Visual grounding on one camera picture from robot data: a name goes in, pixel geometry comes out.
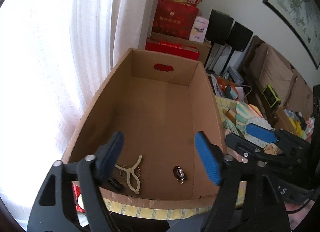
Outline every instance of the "black speaker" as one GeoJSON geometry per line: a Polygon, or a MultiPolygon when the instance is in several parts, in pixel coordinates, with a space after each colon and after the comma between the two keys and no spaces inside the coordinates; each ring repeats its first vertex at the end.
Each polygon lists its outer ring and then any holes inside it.
{"type": "Polygon", "coordinates": [[[226,43],[236,51],[243,52],[247,47],[253,32],[243,25],[235,22],[226,43]]]}
{"type": "Polygon", "coordinates": [[[212,10],[205,38],[212,43],[225,45],[233,24],[233,18],[229,15],[212,10]]]}

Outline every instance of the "silver bolt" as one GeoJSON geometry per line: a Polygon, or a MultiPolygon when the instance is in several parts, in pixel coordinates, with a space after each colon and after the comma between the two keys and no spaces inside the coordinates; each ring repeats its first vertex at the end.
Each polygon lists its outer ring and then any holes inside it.
{"type": "Polygon", "coordinates": [[[224,156],[223,156],[223,159],[224,159],[225,161],[232,162],[234,158],[233,158],[232,155],[224,155],[224,156]]]}
{"type": "Polygon", "coordinates": [[[257,162],[257,166],[259,166],[259,167],[265,167],[266,164],[265,164],[264,162],[262,162],[262,161],[258,161],[258,162],[257,162]]]}
{"type": "Polygon", "coordinates": [[[53,163],[53,166],[54,166],[54,167],[58,167],[58,166],[60,166],[60,165],[62,165],[62,162],[61,162],[60,160],[57,160],[57,161],[55,161],[55,162],[53,163]]]}
{"type": "Polygon", "coordinates": [[[95,158],[96,158],[95,155],[87,155],[84,159],[85,159],[86,161],[92,161],[92,160],[94,160],[95,158]]]}

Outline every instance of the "white curtain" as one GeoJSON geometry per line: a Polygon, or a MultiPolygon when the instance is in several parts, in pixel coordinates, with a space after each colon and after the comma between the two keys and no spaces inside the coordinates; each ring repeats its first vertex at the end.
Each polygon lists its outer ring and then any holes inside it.
{"type": "Polygon", "coordinates": [[[23,228],[86,106],[127,49],[138,47],[146,2],[5,0],[1,6],[0,196],[23,228]]]}

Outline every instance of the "green and black radio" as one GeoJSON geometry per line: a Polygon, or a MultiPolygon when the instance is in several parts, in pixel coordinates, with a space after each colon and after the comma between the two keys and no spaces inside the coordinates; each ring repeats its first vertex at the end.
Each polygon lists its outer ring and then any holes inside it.
{"type": "Polygon", "coordinates": [[[265,97],[265,99],[271,109],[275,109],[281,104],[281,100],[279,99],[279,97],[278,97],[277,93],[275,92],[275,90],[273,89],[272,85],[270,85],[270,84],[267,85],[264,88],[262,94],[265,97]]]}

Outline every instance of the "framed painting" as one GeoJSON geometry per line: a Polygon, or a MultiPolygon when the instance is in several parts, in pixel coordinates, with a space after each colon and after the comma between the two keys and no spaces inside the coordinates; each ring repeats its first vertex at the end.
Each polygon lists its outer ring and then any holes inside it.
{"type": "Polygon", "coordinates": [[[314,0],[263,0],[295,33],[316,68],[320,65],[320,9],[314,0]]]}

